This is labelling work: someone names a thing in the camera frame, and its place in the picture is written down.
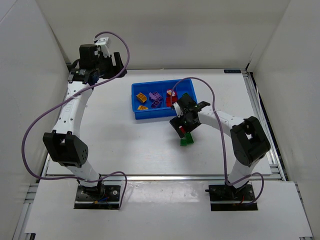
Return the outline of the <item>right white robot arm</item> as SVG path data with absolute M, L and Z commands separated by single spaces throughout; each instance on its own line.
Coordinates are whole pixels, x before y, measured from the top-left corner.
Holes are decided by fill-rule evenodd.
M 215 110 L 208 102 L 195 102 L 187 93 L 171 109 L 176 116 L 169 122 L 181 139 L 200 125 L 220 131 L 225 184 L 235 192 L 242 190 L 254 174 L 257 163 L 271 149 L 260 121 L 254 116 L 241 118 Z M 225 135 L 231 139 L 235 156 L 230 173 L 227 171 Z

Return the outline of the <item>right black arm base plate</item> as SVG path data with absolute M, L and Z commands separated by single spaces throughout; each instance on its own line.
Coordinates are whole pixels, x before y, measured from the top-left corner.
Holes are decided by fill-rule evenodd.
M 212 212 L 257 211 L 258 206 L 253 186 L 247 184 L 240 189 L 225 184 L 209 185 L 205 190 L 209 194 Z

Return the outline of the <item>red half-round lego brick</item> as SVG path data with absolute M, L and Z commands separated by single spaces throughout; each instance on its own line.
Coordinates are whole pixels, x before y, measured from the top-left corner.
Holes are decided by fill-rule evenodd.
M 171 107 L 173 103 L 174 103 L 174 101 L 170 101 L 170 99 L 169 99 L 168 101 L 166 101 L 166 106 Z

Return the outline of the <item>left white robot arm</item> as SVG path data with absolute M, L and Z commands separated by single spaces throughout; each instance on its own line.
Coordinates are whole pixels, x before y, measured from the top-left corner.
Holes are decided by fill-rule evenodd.
M 114 77 L 123 68 L 118 52 L 109 51 L 106 39 L 79 47 L 79 67 L 73 66 L 68 76 L 67 101 L 61 108 L 59 118 L 51 132 L 43 135 L 43 143 L 51 159 L 67 168 L 86 191 L 99 192 L 100 174 L 88 161 L 88 146 L 80 139 L 80 127 L 92 86 L 100 78 Z

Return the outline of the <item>green lego brick small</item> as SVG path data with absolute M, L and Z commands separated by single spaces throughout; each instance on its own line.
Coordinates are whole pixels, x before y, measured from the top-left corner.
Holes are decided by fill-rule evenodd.
M 181 146 L 181 147 L 185 147 L 185 146 L 187 146 L 187 145 L 188 145 L 188 143 L 187 143 L 187 140 L 186 140 L 186 139 L 184 139 L 184 138 L 180 139 L 180 146 Z

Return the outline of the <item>purple lego brick studs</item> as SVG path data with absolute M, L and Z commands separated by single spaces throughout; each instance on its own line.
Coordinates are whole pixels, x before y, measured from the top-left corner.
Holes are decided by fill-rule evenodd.
M 154 100 L 152 103 L 151 103 L 151 108 L 152 109 L 158 109 L 162 106 L 162 101 L 161 100 Z

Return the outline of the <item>red oval lego brick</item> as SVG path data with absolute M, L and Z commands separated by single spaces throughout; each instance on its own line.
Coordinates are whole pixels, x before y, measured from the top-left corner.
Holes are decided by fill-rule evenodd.
M 177 95 L 177 93 L 176 93 L 176 91 L 175 90 L 172 90 L 172 89 L 168 89 L 167 91 L 166 91 L 166 96 L 167 97 L 175 97 Z

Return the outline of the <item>red long lego brick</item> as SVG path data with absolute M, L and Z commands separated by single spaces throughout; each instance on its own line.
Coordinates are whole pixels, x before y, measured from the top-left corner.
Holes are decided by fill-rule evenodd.
M 166 102 L 167 103 L 175 103 L 175 102 L 177 102 L 177 100 L 178 100 L 178 97 L 177 96 L 173 96 L 173 97 L 170 97 L 170 96 L 167 96 L 166 97 Z

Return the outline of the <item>yellow lego brick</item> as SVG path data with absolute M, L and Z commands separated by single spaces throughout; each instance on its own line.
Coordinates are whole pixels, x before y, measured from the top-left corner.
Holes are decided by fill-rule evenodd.
M 142 92 L 139 92 L 137 95 L 136 95 L 136 98 L 137 100 L 144 104 L 146 101 L 147 101 L 147 97 L 142 93 Z
M 144 106 L 144 105 L 140 105 L 137 110 L 139 111 L 143 111 L 143 110 L 148 110 L 148 107 L 147 106 Z

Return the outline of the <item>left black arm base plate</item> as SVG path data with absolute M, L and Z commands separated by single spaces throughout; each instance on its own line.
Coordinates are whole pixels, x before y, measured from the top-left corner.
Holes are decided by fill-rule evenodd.
M 96 187 L 78 185 L 73 208 L 76 210 L 119 210 L 122 184 L 104 181 Z

